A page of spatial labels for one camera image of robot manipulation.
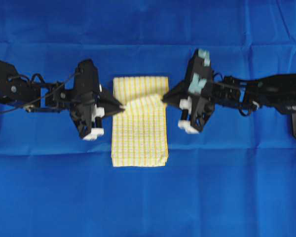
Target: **yellow checkered towel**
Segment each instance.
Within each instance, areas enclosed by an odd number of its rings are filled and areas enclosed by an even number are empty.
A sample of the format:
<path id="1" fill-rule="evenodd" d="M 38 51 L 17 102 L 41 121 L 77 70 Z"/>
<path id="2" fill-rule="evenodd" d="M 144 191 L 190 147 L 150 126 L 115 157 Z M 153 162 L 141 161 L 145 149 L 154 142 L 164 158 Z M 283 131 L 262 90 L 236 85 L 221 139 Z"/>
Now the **yellow checkered towel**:
<path id="1" fill-rule="evenodd" d="M 113 116 L 113 166 L 163 166 L 168 158 L 167 77 L 114 78 L 113 94 L 125 111 Z"/>

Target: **light blue tape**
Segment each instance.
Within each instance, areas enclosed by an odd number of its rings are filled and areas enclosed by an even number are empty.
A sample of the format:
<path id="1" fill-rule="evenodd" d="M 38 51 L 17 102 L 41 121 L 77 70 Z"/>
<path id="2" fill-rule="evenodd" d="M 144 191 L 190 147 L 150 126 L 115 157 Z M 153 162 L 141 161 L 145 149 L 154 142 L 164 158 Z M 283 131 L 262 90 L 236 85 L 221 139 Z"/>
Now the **light blue tape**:
<path id="1" fill-rule="evenodd" d="M 207 82 L 207 79 L 205 78 L 199 78 L 199 74 L 194 73 L 192 82 L 188 87 L 188 91 L 192 94 L 200 94 L 202 89 L 204 88 L 205 84 Z"/>
<path id="2" fill-rule="evenodd" d="M 203 58 L 204 59 L 204 66 L 205 67 L 208 67 L 210 65 L 211 60 L 210 60 L 209 51 L 206 51 L 206 50 L 203 50 L 203 49 L 199 49 L 198 50 L 198 56 L 200 58 Z"/>

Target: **cloth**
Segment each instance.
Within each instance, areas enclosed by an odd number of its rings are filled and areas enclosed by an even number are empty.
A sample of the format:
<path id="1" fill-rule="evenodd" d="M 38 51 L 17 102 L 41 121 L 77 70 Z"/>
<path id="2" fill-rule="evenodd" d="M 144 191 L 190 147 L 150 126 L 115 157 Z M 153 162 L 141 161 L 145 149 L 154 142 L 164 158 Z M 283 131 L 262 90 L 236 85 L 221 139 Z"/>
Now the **cloth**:
<path id="1" fill-rule="evenodd" d="M 113 166 L 163 166 L 168 159 L 167 77 L 114 78 L 113 94 L 125 111 L 113 117 Z"/>

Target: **blue fabric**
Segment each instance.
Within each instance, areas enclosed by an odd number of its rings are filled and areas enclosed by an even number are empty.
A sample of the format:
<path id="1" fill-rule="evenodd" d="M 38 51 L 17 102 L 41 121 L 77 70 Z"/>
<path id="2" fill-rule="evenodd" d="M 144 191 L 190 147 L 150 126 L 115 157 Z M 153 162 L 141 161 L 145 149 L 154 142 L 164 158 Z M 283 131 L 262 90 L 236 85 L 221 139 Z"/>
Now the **blue fabric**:
<path id="1" fill-rule="evenodd" d="M 0 59 L 50 82 L 91 58 L 109 90 L 120 75 L 168 75 L 171 88 L 196 48 L 224 75 L 295 73 L 296 1 L 0 1 Z M 85 142 L 68 112 L 0 116 L 0 237 L 296 237 L 289 117 L 217 106 L 188 135 L 180 115 L 167 108 L 160 168 L 112 167 L 111 118 Z"/>

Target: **black cable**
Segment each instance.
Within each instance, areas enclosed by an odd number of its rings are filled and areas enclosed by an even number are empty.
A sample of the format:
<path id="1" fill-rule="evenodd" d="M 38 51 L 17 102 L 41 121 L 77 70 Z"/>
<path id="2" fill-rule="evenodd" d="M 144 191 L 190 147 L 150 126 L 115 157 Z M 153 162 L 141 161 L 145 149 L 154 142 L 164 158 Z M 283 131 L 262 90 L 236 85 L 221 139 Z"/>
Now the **black cable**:
<path id="1" fill-rule="evenodd" d="M 240 86 L 233 86 L 233 85 L 229 85 L 229 84 L 226 84 L 226 83 L 223 83 L 223 82 L 215 82 L 215 81 L 207 81 L 208 83 L 212 83 L 212 84 L 216 84 L 216 85 L 220 85 L 220 86 L 223 86 L 223 87 L 227 87 L 227 88 L 230 88 L 230 89 L 235 89 L 235 90 L 241 90 L 241 91 L 244 91 L 248 94 L 251 94 L 251 95 L 256 95 L 256 96 L 259 96 L 261 94 L 259 93 L 255 93 L 255 92 L 252 92 L 250 90 L 244 90 L 244 88 L 240 87 Z M 296 93 L 296 90 L 295 91 L 290 91 L 290 92 L 283 92 L 283 93 L 276 93 L 276 96 L 277 95 L 289 95 L 289 94 L 293 94 L 293 93 Z"/>
<path id="2" fill-rule="evenodd" d="M 28 102 L 28 103 L 26 103 L 26 104 L 24 104 L 24 105 L 21 105 L 21 106 L 17 106 L 17 107 L 15 107 L 15 108 L 13 108 L 13 109 L 0 111 L 0 115 L 3 115 L 3 114 L 6 114 L 6 113 L 9 113 L 9 112 L 15 111 L 15 110 L 17 110 L 17 109 L 21 109 L 21 108 L 23 108 L 23 107 L 25 107 L 25 106 L 28 106 L 28 105 L 31 105 L 31 104 L 33 104 L 33 103 L 35 103 L 35 102 L 37 102 L 37 101 L 39 101 L 39 100 L 41 100 L 41 99 L 44 99 L 44 98 L 46 98 L 46 97 L 51 96 L 55 91 L 59 90 L 59 89 L 62 88 L 67 82 L 69 82 L 74 76 L 77 76 L 77 75 L 79 75 L 79 74 L 80 74 L 80 73 L 74 73 L 74 74 L 70 75 L 70 77 L 68 77 L 63 83 L 61 83 L 58 87 L 56 87 L 55 89 L 53 89 L 51 92 L 45 94 L 44 96 L 40 96 L 39 98 L 37 98 L 37 99 L 35 99 L 35 100 L 31 101 L 31 102 Z"/>
<path id="3" fill-rule="evenodd" d="M 8 81 L 10 81 L 12 79 L 16 79 L 16 78 L 25 78 L 28 82 L 30 82 L 30 79 L 26 75 L 23 75 L 23 74 L 18 74 L 15 76 L 8 77 Z"/>
<path id="4" fill-rule="evenodd" d="M 249 116 L 252 112 L 252 110 L 248 110 L 248 113 L 245 114 L 241 108 L 238 108 L 238 110 L 243 117 Z"/>
<path id="5" fill-rule="evenodd" d="M 43 77 L 39 73 L 33 74 L 32 79 L 31 79 L 31 82 L 34 82 L 34 80 L 35 80 L 36 77 L 38 77 L 38 79 L 40 80 L 41 83 L 45 83 Z"/>
<path id="6" fill-rule="evenodd" d="M 215 77 L 216 77 L 217 75 L 221 76 L 221 79 L 223 80 L 223 76 L 222 76 L 221 73 L 215 73 L 214 76 L 213 76 L 213 78 L 215 79 Z"/>

